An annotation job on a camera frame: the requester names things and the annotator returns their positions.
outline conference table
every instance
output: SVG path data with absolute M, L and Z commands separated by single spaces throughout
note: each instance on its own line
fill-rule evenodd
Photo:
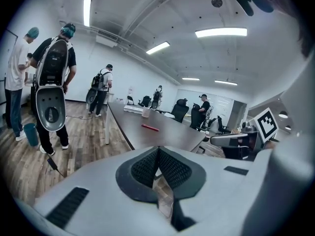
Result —
M 148 118 L 141 114 L 124 111 L 124 104 L 109 102 L 105 123 L 105 143 L 109 144 L 109 129 L 114 118 L 124 138 L 132 150 L 151 146 L 172 146 L 187 151 L 197 152 L 199 144 L 206 137 L 187 125 L 168 118 L 157 111 L 150 111 Z M 141 126 L 159 129 L 154 131 Z

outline sneaker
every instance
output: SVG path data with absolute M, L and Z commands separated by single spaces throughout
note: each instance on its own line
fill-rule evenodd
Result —
M 26 134 L 25 134 L 25 132 L 22 130 L 22 131 L 20 132 L 20 136 L 16 137 L 15 140 L 16 140 L 17 142 L 19 142 L 19 141 L 23 140 L 24 138 L 26 138 Z
M 44 154 L 49 154 L 49 153 L 47 153 L 47 152 L 44 150 L 44 148 L 43 148 L 42 146 L 39 146 L 39 150 L 40 150 L 40 152 L 42 152 L 42 153 L 44 153 Z
M 63 145 L 61 144 L 61 147 L 62 147 L 63 149 L 68 149 L 68 148 L 69 148 L 69 143 L 70 143 L 70 141 L 69 141 L 69 139 L 68 139 L 68 145 L 67 145 L 67 146 L 63 146 Z

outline ceiling light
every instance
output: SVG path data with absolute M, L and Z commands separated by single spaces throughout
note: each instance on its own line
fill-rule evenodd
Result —
M 281 111 L 280 114 L 279 114 L 279 116 L 280 116 L 281 118 L 287 119 L 287 113 L 286 113 L 286 111 Z
M 185 81 L 199 81 L 198 78 L 182 78 Z
M 218 81 L 218 80 L 215 80 L 215 83 L 223 83 L 223 84 L 229 84 L 229 85 L 237 86 L 237 83 L 230 82 L 230 81 Z
M 83 21 L 87 27 L 90 27 L 91 2 L 92 0 L 83 0 Z
M 195 33 L 197 37 L 221 36 L 221 35 L 247 36 L 247 29 L 223 27 L 223 28 L 197 30 Z
M 148 50 L 147 54 L 155 53 L 155 52 L 157 52 L 157 51 L 159 51 L 159 50 L 161 50 L 161 49 L 163 49 L 165 47 L 168 47 L 168 46 L 169 46 L 169 43 L 167 41 L 165 41 L 164 43 L 162 43 L 162 44 L 160 44 L 158 46 L 155 46 L 152 49 Z

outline trash can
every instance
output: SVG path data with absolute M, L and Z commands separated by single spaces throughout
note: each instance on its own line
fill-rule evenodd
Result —
M 31 146 L 38 145 L 37 131 L 34 123 L 28 123 L 24 126 L 24 132 Z

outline black backpack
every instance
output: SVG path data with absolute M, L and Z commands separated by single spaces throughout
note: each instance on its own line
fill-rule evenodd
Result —
M 156 92 L 155 92 L 155 94 L 154 94 L 154 96 L 153 96 L 153 100 L 154 101 L 158 101 L 158 99 L 159 99 L 159 91 L 157 90 Z
M 110 72 L 101 74 L 101 71 L 102 70 L 100 70 L 99 73 L 92 80 L 91 88 L 95 90 L 101 90 L 106 87 L 106 85 L 104 85 L 104 75 Z

